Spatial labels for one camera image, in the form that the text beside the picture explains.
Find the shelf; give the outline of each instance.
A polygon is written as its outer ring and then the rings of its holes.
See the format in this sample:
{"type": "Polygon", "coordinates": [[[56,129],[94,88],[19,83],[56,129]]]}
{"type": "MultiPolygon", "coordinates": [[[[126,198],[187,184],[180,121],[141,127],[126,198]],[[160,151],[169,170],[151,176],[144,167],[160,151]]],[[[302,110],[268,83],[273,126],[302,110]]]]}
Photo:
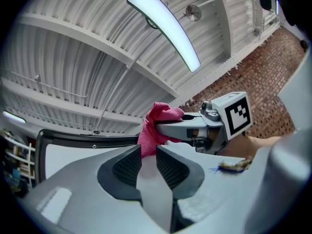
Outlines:
{"type": "Polygon", "coordinates": [[[24,158],[20,158],[20,157],[14,155],[13,153],[10,153],[9,151],[5,151],[5,153],[8,154],[9,156],[11,156],[12,158],[17,159],[17,160],[22,161],[22,162],[25,162],[27,164],[28,163],[31,164],[31,165],[35,164],[34,162],[28,161],[28,160],[26,160],[24,158]]]}
{"type": "MultiPolygon", "coordinates": [[[[13,140],[13,139],[11,139],[11,138],[9,138],[9,137],[6,137],[6,136],[4,136],[4,138],[5,138],[7,141],[13,143],[13,144],[16,145],[16,146],[19,146],[19,147],[24,148],[24,149],[27,149],[27,150],[29,149],[29,146],[26,146],[26,145],[24,145],[24,144],[22,144],[22,143],[19,143],[19,142],[17,142],[16,140],[13,140]]],[[[36,149],[33,148],[33,147],[31,147],[30,150],[34,152],[36,149]]]]}
{"type": "Polygon", "coordinates": [[[29,175],[26,174],[26,173],[22,173],[22,172],[21,172],[20,175],[29,178],[29,175]]]}

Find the black rubber pad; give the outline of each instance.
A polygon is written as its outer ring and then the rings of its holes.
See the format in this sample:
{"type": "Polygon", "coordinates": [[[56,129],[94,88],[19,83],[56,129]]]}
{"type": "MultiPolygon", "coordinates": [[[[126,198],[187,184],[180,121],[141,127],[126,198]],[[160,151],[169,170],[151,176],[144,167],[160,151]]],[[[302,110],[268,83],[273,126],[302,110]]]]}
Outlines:
{"type": "Polygon", "coordinates": [[[204,181],[205,173],[197,163],[161,146],[156,149],[156,164],[173,193],[170,233],[175,233],[194,224],[182,216],[177,201],[192,197],[204,181]]]}
{"type": "Polygon", "coordinates": [[[136,145],[103,163],[97,172],[97,180],[114,198],[136,200],[142,204],[141,193],[136,189],[141,166],[141,146],[136,145]]]}

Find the corrugated ceiling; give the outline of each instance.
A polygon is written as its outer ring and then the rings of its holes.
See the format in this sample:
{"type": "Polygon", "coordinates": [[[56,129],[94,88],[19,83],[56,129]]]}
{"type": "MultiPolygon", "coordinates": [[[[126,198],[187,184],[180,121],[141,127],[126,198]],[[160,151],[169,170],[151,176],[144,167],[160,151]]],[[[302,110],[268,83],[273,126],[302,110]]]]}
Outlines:
{"type": "MultiPolygon", "coordinates": [[[[192,22],[183,16],[185,7],[208,0],[162,1],[186,31],[201,61],[201,68],[216,68],[226,56],[215,5],[203,6],[202,19],[192,22]]],[[[233,27],[234,49],[238,51],[255,37],[254,4],[253,0],[226,0],[226,3],[233,27]]],[[[196,75],[196,72],[189,72],[167,39],[149,27],[145,18],[126,0],[32,0],[23,13],[77,25],[86,34],[95,33],[99,39],[109,41],[115,50],[126,51],[133,57],[150,45],[139,61],[178,93],[187,90],[188,81],[196,75]]],[[[16,84],[15,91],[32,90],[86,108],[105,108],[107,112],[131,116],[137,122],[102,119],[99,130],[105,134],[126,134],[138,126],[155,101],[170,102],[175,98],[148,77],[131,70],[106,105],[129,63],[79,40],[40,28],[40,25],[17,23],[2,60],[1,76],[16,84]],[[34,81],[36,75],[40,75],[41,83],[34,81]]],[[[17,95],[6,89],[3,94],[8,110],[54,125],[90,131],[98,121],[97,117],[32,101],[22,92],[17,95]]]]}

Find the white ceiling panel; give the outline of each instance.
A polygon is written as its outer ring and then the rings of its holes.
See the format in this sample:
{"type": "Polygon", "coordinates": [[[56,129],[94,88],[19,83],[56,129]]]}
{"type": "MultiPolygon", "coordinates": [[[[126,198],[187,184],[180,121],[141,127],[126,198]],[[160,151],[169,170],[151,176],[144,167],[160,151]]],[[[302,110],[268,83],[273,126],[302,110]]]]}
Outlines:
{"type": "Polygon", "coordinates": [[[185,17],[189,4],[209,0],[162,1],[192,42],[201,62],[198,71],[189,72],[169,41],[126,0],[31,0],[2,54],[7,110],[68,132],[92,132],[105,110],[101,134],[127,134],[155,101],[183,96],[226,61],[226,31],[234,54],[256,36],[255,0],[222,0],[226,29],[213,2],[200,7],[200,21],[185,17]]]}

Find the ceiling beam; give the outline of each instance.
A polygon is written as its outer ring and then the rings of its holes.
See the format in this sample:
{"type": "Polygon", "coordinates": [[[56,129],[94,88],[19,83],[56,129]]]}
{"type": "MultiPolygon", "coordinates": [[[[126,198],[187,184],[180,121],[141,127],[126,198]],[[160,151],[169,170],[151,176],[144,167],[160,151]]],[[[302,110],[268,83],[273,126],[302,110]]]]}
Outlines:
{"type": "MultiPolygon", "coordinates": [[[[29,137],[37,138],[38,133],[42,129],[50,129],[57,132],[63,132],[68,134],[75,134],[75,135],[92,135],[92,131],[88,130],[81,130],[81,129],[75,129],[65,126],[60,126],[57,124],[49,123],[37,118],[30,117],[29,115],[23,114],[19,112],[19,116],[22,117],[26,123],[18,123],[14,120],[6,119],[7,122],[10,124],[13,124],[15,127],[17,127],[20,131],[22,131],[24,134],[26,134],[29,137]]],[[[127,134],[120,134],[120,133],[100,133],[97,136],[126,136],[127,134]]]]}
{"type": "MultiPolygon", "coordinates": [[[[44,104],[49,107],[57,108],[57,109],[67,111],[70,113],[83,115],[83,116],[100,118],[102,115],[102,110],[85,107],[79,104],[64,101],[62,99],[57,99],[52,96],[48,96],[43,93],[34,91],[32,89],[25,88],[24,86],[18,85],[5,78],[1,78],[1,81],[2,81],[2,85],[8,90],[10,90],[11,92],[13,92],[14,94],[23,96],[37,103],[44,104]]],[[[105,112],[103,115],[103,118],[107,120],[134,123],[134,124],[141,124],[143,122],[143,118],[140,118],[140,117],[116,114],[112,112],[105,112]]]]}
{"type": "MultiPolygon", "coordinates": [[[[91,32],[90,30],[86,30],[63,20],[38,14],[24,13],[20,16],[18,22],[25,25],[31,25],[42,29],[51,30],[62,35],[71,37],[73,39],[79,40],[100,51],[107,53],[108,55],[116,58],[117,60],[127,65],[129,65],[130,63],[132,63],[133,60],[136,59],[135,56],[129,54],[128,52],[116,46],[112,42],[106,40],[105,38],[91,32]]],[[[163,78],[161,78],[158,74],[156,74],[141,61],[137,61],[133,66],[133,69],[144,75],[149,80],[156,83],[159,87],[167,91],[169,94],[173,95],[175,98],[178,97],[178,92],[170,84],[168,84],[163,78]]]]}
{"type": "Polygon", "coordinates": [[[225,53],[231,57],[234,54],[234,38],[229,8],[226,0],[216,0],[213,3],[222,29],[225,53]]]}

